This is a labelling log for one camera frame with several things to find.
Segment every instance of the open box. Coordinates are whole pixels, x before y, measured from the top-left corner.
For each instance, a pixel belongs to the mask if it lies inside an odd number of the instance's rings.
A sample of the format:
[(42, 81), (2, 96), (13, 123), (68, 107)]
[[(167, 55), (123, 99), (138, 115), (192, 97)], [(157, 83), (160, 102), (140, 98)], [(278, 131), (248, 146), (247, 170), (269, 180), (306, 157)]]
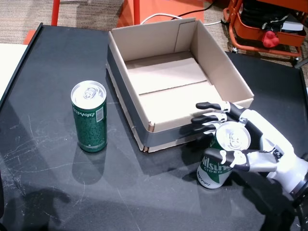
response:
[(253, 93), (201, 21), (171, 20), (109, 32), (107, 70), (140, 150), (196, 139), (198, 102), (249, 107)]

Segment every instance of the cable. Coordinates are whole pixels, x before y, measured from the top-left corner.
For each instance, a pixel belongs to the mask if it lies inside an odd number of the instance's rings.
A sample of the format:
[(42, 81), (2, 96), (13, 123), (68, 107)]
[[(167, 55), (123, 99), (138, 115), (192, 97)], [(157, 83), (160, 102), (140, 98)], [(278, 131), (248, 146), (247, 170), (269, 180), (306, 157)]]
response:
[(144, 19), (140, 25), (144, 24), (146, 21), (148, 21), (149, 19), (158, 16), (158, 15), (162, 15), (162, 16), (168, 16), (168, 17), (173, 17), (173, 18), (177, 18), (177, 19), (182, 19), (180, 16), (176, 16), (176, 15), (172, 15), (172, 14), (168, 14), (168, 13), (155, 13), (149, 17), (147, 17), (146, 19)]
[(214, 23), (204, 23), (203, 25), (205, 25), (205, 26), (211, 26), (211, 25), (215, 25), (215, 24), (218, 24), (218, 23), (221, 23), (221, 21), (219, 21), (219, 22), (214, 22)]
[(217, 0), (214, 0), (208, 7), (204, 8), (204, 9), (202, 9), (202, 10), (189, 11), (189, 12), (186, 12), (186, 13), (183, 13), (183, 14), (178, 15), (178, 17), (182, 17), (182, 16), (187, 15), (187, 14), (190, 14), (190, 13), (197, 13), (197, 12), (201, 12), (201, 11), (207, 11), (208, 9), (210, 9), (210, 8), (214, 5), (214, 3), (215, 3), (216, 1), (217, 1)]

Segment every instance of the barcode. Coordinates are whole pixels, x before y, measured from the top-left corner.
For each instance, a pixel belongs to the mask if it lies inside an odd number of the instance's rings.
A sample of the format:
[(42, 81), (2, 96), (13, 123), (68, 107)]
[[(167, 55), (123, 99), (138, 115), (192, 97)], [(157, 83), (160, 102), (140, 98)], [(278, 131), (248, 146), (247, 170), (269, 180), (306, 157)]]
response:
[(102, 119), (104, 119), (104, 107), (102, 107), (101, 109), (98, 109), (96, 111), (96, 123), (100, 122)]

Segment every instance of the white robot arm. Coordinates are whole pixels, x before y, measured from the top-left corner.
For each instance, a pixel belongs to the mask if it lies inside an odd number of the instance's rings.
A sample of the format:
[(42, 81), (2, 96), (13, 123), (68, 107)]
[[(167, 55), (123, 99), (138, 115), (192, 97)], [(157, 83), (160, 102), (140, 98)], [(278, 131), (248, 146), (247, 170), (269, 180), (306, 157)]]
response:
[(221, 152), (207, 148), (204, 155), (235, 169), (268, 172), (267, 177), (278, 181), (295, 199), (308, 187), (308, 162), (297, 157), (292, 144), (258, 112), (240, 108), (230, 102), (198, 103), (199, 109), (216, 109), (218, 113), (204, 114), (192, 119), (199, 126), (195, 132), (214, 133), (225, 121), (237, 121), (247, 128), (252, 141), (260, 150)]

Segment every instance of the aluminum can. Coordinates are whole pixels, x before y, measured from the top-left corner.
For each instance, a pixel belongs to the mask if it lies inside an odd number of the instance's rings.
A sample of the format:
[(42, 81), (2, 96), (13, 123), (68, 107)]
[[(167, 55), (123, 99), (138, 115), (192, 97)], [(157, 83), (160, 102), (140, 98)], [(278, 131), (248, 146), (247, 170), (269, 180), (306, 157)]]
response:
[(71, 92), (79, 146), (95, 153), (107, 144), (106, 89), (98, 82), (78, 83)]
[[(250, 142), (248, 130), (242, 124), (230, 121), (220, 125), (210, 147), (225, 151), (245, 150)], [(223, 185), (231, 172), (231, 167), (204, 156), (197, 169), (197, 178), (202, 186), (216, 189)]]

